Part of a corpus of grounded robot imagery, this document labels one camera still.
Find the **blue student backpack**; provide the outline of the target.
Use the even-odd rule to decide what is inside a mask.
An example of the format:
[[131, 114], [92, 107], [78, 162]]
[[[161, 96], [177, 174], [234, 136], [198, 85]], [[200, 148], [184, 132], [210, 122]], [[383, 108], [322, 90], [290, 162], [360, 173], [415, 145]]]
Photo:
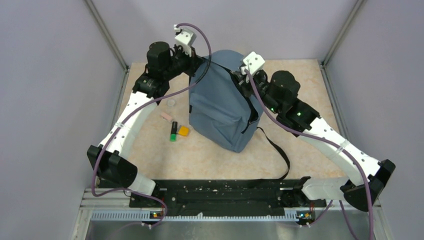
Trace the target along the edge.
[[223, 149], [241, 153], [259, 129], [264, 110], [255, 96], [244, 97], [230, 73], [240, 68], [242, 54], [218, 50], [203, 78], [207, 60], [203, 60], [189, 83], [189, 124], [199, 134]]

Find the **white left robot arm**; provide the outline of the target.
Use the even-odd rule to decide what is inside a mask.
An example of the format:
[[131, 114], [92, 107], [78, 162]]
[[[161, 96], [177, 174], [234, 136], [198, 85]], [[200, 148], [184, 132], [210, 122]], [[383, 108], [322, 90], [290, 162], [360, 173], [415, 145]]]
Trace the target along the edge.
[[146, 53], [147, 63], [144, 72], [135, 81], [126, 107], [106, 137], [98, 144], [91, 145], [87, 157], [93, 168], [91, 193], [95, 197], [96, 178], [118, 185], [119, 190], [141, 194], [141, 200], [149, 207], [160, 202], [160, 193], [155, 190], [156, 182], [128, 161], [133, 143], [142, 125], [159, 103], [170, 98], [170, 81], [181, 74], [195, 75], [204, 58], [189, 46], [175, 44], [174, 47], [164, 41], [149, 46]]

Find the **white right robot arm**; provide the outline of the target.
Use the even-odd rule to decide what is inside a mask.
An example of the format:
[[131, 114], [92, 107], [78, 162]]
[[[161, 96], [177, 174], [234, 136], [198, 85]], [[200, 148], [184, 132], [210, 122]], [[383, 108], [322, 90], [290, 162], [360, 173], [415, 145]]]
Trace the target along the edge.
[[344, 177], [305, 177], [293, 192], [297, 205], [326, 199], [371, 211], [396, 168], [391, 160], [367, 155], [336, 132], [317, 110], [298, 98], [301, 85], [289, 71], [276, 71], [271, 78], [264, 70], [255, 74], [238, 70], [231, 75], [243, 96], [256, 97], [268, 116], [276, 114], [271, 118], [274, 123], [315, 147], [344, 172]]

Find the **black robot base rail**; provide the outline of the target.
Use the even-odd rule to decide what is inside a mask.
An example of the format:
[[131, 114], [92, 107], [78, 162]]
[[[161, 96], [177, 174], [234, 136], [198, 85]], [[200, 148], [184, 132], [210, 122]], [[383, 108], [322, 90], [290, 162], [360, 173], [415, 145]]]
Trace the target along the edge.
[[301, 190], [307, 180], [157, 180], [153, 199], [131, 194], [131, 208], [167, 206], [168, 217], [283, 216], [289, 208], [325, 208], [326, 200], [310, 200]]

